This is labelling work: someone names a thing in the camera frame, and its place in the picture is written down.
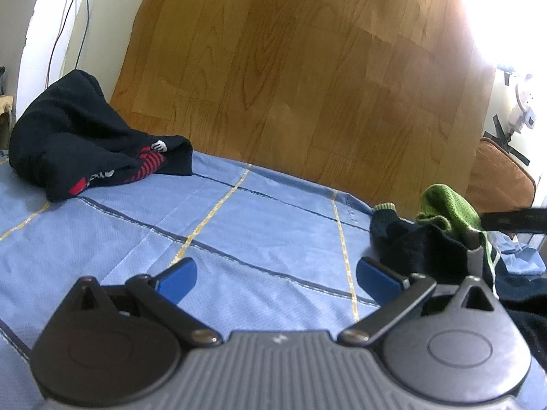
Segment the blue bedsheet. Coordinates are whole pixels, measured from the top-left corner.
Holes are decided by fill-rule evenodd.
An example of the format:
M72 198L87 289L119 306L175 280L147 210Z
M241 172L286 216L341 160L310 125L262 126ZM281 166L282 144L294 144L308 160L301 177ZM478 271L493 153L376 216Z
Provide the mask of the blue bedsheet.
M377 309L355 281L359 258L375 256L371 209L349 194L196 152L191 177L152 175L49 204L1 162L0 320L29 347L79 276L123 283L182 254L198 281L179 306L225 338L240 329L335 336ZM27 353L1 325L0 335L0 408L30 409L41 397ZM547 406L537 364L528 389L526 408Z

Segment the wooden floor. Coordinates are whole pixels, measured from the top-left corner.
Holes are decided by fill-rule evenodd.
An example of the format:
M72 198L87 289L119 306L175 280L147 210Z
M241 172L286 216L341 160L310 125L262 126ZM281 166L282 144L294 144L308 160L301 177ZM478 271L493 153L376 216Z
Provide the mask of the wooden floor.
M143 0L111 103L412 217L465 192L493 78L461 0Z

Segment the circular cover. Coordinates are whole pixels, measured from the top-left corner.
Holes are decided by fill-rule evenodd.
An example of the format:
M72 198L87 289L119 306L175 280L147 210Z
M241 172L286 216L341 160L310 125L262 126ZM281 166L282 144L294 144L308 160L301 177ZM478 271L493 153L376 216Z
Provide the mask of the circular cover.
M114 406L160 386L180 358L177 339L156 322L90 310L46 328L31 369L40 387L62 402Z
M474 315L464 321L441 313L397 325L382 347L385 366L437 402L469 405L512 392L530 366L526 343L511 322L496 327L487 312Z

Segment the brown cushion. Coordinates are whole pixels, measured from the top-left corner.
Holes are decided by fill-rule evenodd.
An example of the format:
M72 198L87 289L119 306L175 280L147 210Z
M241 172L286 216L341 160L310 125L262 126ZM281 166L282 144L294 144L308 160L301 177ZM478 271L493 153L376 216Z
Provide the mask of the brown cushion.
M477 148L466 199L478 213L532 205L535 182L503 149L487 138Z

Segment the black wire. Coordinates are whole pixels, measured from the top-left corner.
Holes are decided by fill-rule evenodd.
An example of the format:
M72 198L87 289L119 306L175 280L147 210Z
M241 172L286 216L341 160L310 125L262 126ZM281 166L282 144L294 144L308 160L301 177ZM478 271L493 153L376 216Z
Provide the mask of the black wire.
M61 38L61 34L63 33L65 29L65 25L67 24L68 14L70 13L70 9L72 8L72 5L74 4L74 2L75 0L70 1L70 5L68 6L68 10L65 15L65 20L63 21L63 26L61 27L61 30L59 31L59 34L57 35L57 38L55 39L55 43L53 43L53 48L51 49L51 56L49 57L49 64L48 64L48 73L45 77L46 88L49 86L49 73L51 72L51 62L53 61L53 54L55 52L55 47L57 46L57 42L59 41L59 38Z
M76 64L74 66L74 69L76 69L78 67L78 62L80 61L80 54L81 54L81 50L82 48L84 47L84 42L85 42L85 37L86 35L88 34L88 29L89 29L89 0L85 0L85 5L87 7L87 12L88 12L88 19L85 23L85 31L84 31L84 37L82 38L81 40L81 45L80 45L80 51L78 52L78 58L76 59Z

